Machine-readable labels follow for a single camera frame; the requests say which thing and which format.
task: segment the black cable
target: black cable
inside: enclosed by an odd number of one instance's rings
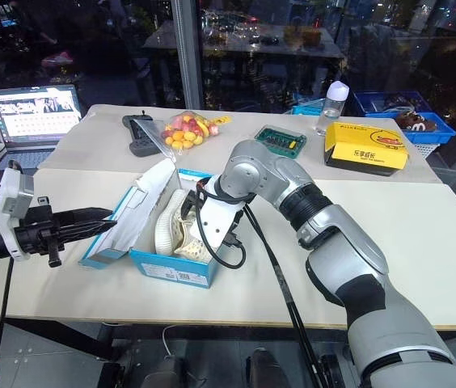
[[[0,345],[2,344],[3,325],[5,324],[5,314],[7,311],[7,303],[9,301],[9,288],[11,287],[12,268],[15,265],[14,259],[9,258],[9,267],[5,279],[5,288],[3,290],[2,310],[0,311]]]
[[[216,196],[214,194],[207,192],[204,189],[205,183],[208,181],[208,179],[209,178],[201,179],[200,181],[197,182],[197,185],[196,185],[196,218],[197,218],[197,225],[198,225],[198,229],[199,229],[201,238],[203,239],[203,243],[204,243],[207,251],[212,255],[212,257],[217,262],[219,262],[221,265],[223,265],[227,268],[230,268],[230,269],[241,268],[243,266],[244,262],[246,261],[246,251],[244,250],[242,243],[239,244],[238,247],[243,252],[243,258],[241,259],[240,263],[238,263],[236,265],[229,264],[226,261],[219,258],[213,251],[212,247],[209,245],[208,240],[206,239],[206,236],[205,236],[205,232],[203,231],[203,224],[201,221],[200,195],[202,193],[205,197],[224,201],[229,204],[237,204],[242,201],[252,200],[255,197],[255,194],[248,194],[247,196],[243,196],[243,197],[239,197],[239,198],[233,198],[230,196],[226,196],[226,197]],[[296,304],[294,303],[293,295],[291,294],[291,292],[289,290],[289,286],[287,285],[287,282],[284,278],[284,274],[282,273],[281,266],[278,263],[277,257],[275,256],[274,252],[272,251],[271,247],[269,246],[268,241],[266,240],[266,238],[264,236],[264,232],[260,228],[259,222],[257,221],[255,214],[251,211],[248,204],[244,205],[243,211],[246,214],[251,226],[253,226],[253,229],[255,230],[255,232],[259,236],[260,240],[264,244],[264,248],[266,249],[266,252],[268,253],[268,257],[273,266],[275,276],[277,277],[278,283],[281,287],[282,295],[284,296],[285,304],[286,304],[287,310],[289,312],[291,322],[293,323],[293,328],[297,333],[298,344],[300,345],[300,349],[302,350],[303,359],[306,363],[307,371],[309,373],[311,382],[315,388],[319,388],[320,384],[321,384],[322,388],[328,388],[327,381],[325,380],[325,377],[323,375],[323,370],[321,368],[321,365],[318,362],[318,358],[316,357],[312,346],[310,345],[309,338],[307,337],[307,333],[306,333],[306,328],[303,325],[303,321],[302,321],[302,318],[300,317],[300,313],[298,312],[298,308],[296,307]]]
[[[205,231],[203,230],[203,222],[201,221],[201,199],[200,199],[200,190],[196,190],[196,218],[197,218],[197,229],[199,229],[199,234],[201,235],[201,239],[203,240],[203,243],[206,247],[206,250],[211,254],[213,259],[217,261],[220,265],[227,267],[229,269],[239,269],[243,266],[243,264],[246,262],[246,249],[244,249],[244,246],[242,244],[239,244],[237,246],[238,249],[241,250],[243,257],[241,258],[241,261],[239,261],[237,264],[230,264],[227,263],[225,260],[221,259],[217,254],[213,251],[212,247],[209,244],[209,241],[206,238]]]
[[[282,295],[284,296],[285,304],[287,306],[291,322],[293,323],[293,328],[297,332],[298,343],[302,350],[302,355],[304,361],[306,362],[306,367],[308,369],[310,379],[315,387],[319,387],[319,384],[321,383],[321,386],[323,388],[328,388],[328,384],[323,376],[321,365],[319,364],[318,358],[316,357],[315,352],[310,345],[305,326],[303,325],[303,321],[300,317],[300,313],[298,312],[298,308],[296,307],[296,303],[294,303],[293,296],[289,290],[287,281],[284,278],[284,274],[282,273],[277,257],[269,246],[268,241],[264,236],[264,232],[260,228],[259,222],[257,221],[255,214],[251,211],[250,207],[248,205],[245,205],[243,210],[251,226],[253,226],[253,229],[259,236],[260,240],[262,240],[264,248],[268,253],[269,260],[271,261],[273,270],[275,272],[275,276],[277,277],[278,283],[280,284]]]
[[[210,178],[203,178],[197,181],[196,184],[196,191],[204,194],[208,198],[212,198],[214,200],[220,200],[222,202],[226,202],[227,204],[238,204],[240,202],[246,202],[247,200],[252,200],[255,198],[255,194],[248,194],[246,196],[239,196],[237,198],[234,198],[232,196],[216,196],[215,194],[212,194],[211,192],[207,192],[204,187],[206,183],[210,180]]]

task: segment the orange fruit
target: orange fruit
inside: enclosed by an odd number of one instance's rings
[[[183,140],[183,136],[184,136],[184,132],[183,131],[176,131],[172,135],[172,138],[174,140],[181,141],[181,140]]]
[[[183,143],[181,141],[173,141],[171,147],[175,150],[181,150],[183,149]]]

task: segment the laptop keyboard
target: laptop keyboard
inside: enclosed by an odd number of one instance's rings
[[[39,151],[39,152],[21,152],[17,154],[5,154],[0,160],[0,170],[5,170],[9,167],[9,161],[15,160],[23,169],[37,168],[38,165],[43,162],[50,154],[50,151]]]

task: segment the green circuit board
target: green circuit board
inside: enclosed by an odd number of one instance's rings
[[[265,125],[255,139],[260,141],[268,150],[280,156],[295,159],[303,146],[306,144],[307,137],[300,133],[288,131],[272,125]]]

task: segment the laptop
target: laptop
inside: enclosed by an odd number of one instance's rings
[[[0,90],[0,132],[5,153],[0,156],[0,180],[10,160],[24,174],[37,166],[81,120],[74,85],[19,87]]]

